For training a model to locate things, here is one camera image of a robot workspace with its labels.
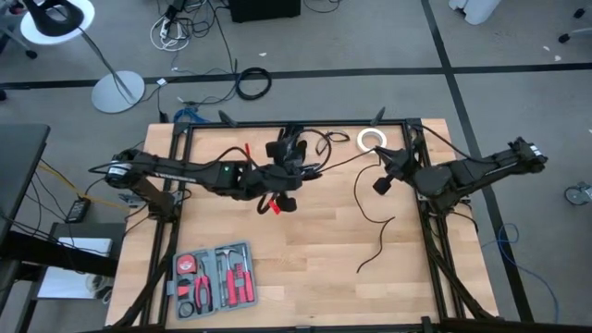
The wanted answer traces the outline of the white power strip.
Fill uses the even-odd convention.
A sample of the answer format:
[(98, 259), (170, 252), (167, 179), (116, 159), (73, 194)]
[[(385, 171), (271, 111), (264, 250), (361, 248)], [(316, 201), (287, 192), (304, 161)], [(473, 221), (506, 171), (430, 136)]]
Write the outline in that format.
[(190, 43), (190, 35), (177, 19), (160, 17), (149, 31), (149, 39), (159, 51), (175, 53), (185, 49)]

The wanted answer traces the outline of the grey tool case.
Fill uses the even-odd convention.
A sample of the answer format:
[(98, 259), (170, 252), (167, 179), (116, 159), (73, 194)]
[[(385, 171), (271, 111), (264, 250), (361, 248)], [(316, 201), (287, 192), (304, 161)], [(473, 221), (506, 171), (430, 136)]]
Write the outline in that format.
[[(222, 248), (231, 248), (233, 252), (230, 253), (230, 264), (231, 269), (234, 273), (236, 294), (238, 298), (238, 304), (236, 306), (228, 305), (228, 289), (227, 289), (227, 264), (223, 253), (217, 251)], [(178, 275), (176, 270), (177, 258), (183, 254), (191, 254), (196, 259), (196, 264), (200, 262), (204, 263), (206, 275), (211, 281), (211, 291), (213, 295), (213, 311), (204, 314), (197, 314), (194, 301), (194, 280), (197, 274), (186, 274)], [(247, 302), (246, 293), (244, 287), (243, 278), (243, 260), (247, 261), (249, 270), (252, 274), (253, 288), (254, 288), (254, 301)], [(238, 310), (242, 308), (252, 307), (258, 303), (257, 292), (255, 290), (255, 276), (253, 272), (253, 258), (250, 249), (250, 243), (247, 241), (235, 241), (232, 243), (223, 244), (215, 248), (204, 248), (198, 249), (192, 252), (178, 253), (173, 256), (173, 277), (167, 282), (166, 292), (174, 300), (175, 316), (178, 320), (188, 321), (196, 320), (214, 315), (219, 312), (228, 312)], [(189, 279), (191, 281), (191, 290), (188, 299), (180, 300), (177, 296), (177, 285), (181, 279)], [(193, 314), (187, 318), (179, 317), (179, 307), (184, 302), (190, 302), (193, 304)]]

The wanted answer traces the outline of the grey caster wheel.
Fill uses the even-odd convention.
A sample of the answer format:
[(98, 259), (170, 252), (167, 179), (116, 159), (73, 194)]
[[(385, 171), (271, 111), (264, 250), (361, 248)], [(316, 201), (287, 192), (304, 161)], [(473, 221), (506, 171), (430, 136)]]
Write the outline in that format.
[(592, 203), (592, 185), (578, 182), (564, 191), (565, 199), (572, 205), (586, 205)]

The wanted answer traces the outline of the red tape measure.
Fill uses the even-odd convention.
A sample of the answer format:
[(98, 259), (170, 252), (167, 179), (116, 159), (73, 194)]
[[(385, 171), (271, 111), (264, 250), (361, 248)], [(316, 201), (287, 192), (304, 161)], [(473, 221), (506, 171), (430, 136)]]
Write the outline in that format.
[(196, 259), (191, 254), (183, 254), (177, 258), (176, 270), (178, 275), (194, 274), (197, 272)]

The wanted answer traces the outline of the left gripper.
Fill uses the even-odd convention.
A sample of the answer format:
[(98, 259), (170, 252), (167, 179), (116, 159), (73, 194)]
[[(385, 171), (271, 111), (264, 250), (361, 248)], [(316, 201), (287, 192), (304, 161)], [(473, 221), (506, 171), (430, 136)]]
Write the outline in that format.
[(295, 212), (297, 209), (296, 199), (289, 197), (289, 191), (296, 191), (302, 186), (302, 180), (307, 179), (309, 166), (279, 166), (274, 162), (277, 153), (278, 141), (269, 142), (265, 145), (265, 152), (273, 163), (263, 166), (264, 194), (259, 200), (256, 211), (268, 212), (272, 210), (268, 206), (270, 200), (275, 200), (281, 212)]

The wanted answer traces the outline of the red handled hammer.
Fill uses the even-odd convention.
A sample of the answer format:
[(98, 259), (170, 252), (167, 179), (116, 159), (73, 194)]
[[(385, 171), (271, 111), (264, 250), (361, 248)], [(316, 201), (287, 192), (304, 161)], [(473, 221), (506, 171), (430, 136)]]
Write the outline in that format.
[(228, 289), (228, 305), (229, 306), (236, 306), (238, 304), (238, 298), (236, 294), (236, 285), (235, 285), (235, 278), (234, 273), (231, 269), (230, 264), (230, 253), (233, 252), (231, 248), (222, 248), (217, 251), (218, 253), (223, 253), (226, 259), (227, 264), (227, 289)]

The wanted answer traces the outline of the grey metal clamp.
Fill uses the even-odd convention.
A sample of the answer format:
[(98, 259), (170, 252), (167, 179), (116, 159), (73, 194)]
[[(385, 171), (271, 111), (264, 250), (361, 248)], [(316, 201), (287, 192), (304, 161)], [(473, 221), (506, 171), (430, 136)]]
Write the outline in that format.
[(144, 205), (144, 200), (135, 194), (119, 193), (118, 198), (123, 201), (129, 208), (138, 208)]

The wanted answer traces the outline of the black power adapter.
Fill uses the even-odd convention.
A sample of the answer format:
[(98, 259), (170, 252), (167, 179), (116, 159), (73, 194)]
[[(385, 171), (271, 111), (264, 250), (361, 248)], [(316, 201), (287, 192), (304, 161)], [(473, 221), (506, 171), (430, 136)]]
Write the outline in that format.
[(68, 214), (66, 215), (66, 223), (82, 223), (89, 211), (91, 201), (87, 198), (79, 198), (73, 202)]

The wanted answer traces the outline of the red screwdriver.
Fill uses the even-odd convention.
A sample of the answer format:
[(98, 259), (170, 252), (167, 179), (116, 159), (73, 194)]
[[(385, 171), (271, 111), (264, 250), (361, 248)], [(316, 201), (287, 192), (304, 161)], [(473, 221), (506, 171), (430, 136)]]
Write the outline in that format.
[(243, 278), (247, 302), (254, 301), (254, 288), (251, 271), (246, 260), (243, 260)]

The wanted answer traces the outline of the black green work gloves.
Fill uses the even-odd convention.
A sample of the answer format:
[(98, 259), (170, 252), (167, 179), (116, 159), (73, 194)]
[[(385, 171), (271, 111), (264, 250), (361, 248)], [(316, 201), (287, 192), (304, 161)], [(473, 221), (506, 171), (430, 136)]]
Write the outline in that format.
[(276, 165), (301, 167), (306, 156), (307, 141), (301, 139), (303, 126), (288, 125), (280, 131), (277, 139)]

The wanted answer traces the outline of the black box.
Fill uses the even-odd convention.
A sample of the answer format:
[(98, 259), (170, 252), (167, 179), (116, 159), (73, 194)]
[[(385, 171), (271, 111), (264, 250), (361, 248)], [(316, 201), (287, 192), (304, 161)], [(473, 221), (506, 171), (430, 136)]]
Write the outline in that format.
[(301, 15), (302, 0), (228, 0), (233, 22), (294, 18)]

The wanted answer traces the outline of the red handled pliers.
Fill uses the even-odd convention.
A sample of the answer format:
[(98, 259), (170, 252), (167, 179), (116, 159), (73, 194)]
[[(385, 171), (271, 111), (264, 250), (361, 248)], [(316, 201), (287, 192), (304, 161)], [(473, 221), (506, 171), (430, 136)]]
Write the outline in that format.
[(197, 265), (197, 274), (194, 280), (194, 301), (198, 315), (213, 311), (213, 295), (211, 281), (206, 275), (203, 262)]

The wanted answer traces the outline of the white tape roll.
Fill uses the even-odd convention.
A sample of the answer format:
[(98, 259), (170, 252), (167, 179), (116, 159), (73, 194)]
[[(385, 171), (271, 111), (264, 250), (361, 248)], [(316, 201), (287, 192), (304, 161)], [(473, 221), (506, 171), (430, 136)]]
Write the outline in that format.
[[(373, 148), (370, 148), (369, 146), (366, 146), (364, 144), (364, 138), (365, 137), (374, 137), (378, 140), (378, 145), (375, 145)], [(379, 129), (376, 128), (366, 128), (366, 129), (362, 129), (356, 138), (356, 144), (358, 149), (362, 152), (362, 153), (370, 153), (370, 154), (374, 154), (376, 152), (376, 148), (386, 148), (387, 144), (388, 144), (388, 139), (385, 135), (385, 133)]]

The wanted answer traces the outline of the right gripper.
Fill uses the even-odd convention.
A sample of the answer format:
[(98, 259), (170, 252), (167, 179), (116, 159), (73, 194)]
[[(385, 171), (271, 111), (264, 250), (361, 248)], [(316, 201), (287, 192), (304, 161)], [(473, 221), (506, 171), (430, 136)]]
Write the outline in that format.
[(376, 146), (374, 151), (385, 164), (386, 172), (386, 176), (379, 178), (373, 185), (378, 194), (386, 194), (394, 179), (415, 187), (413, 175), (418, 169), (418, 162), (410, 151), (406, 149), (390, 150), (381, 146)]

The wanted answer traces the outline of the black desk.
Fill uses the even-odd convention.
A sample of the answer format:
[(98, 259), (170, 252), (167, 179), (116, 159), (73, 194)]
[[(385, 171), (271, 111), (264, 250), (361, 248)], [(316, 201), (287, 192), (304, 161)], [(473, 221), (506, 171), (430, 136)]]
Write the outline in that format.
[(50, 127), (44, 124), (0, 124), (0, 243), (10, 230), (37, 167)]

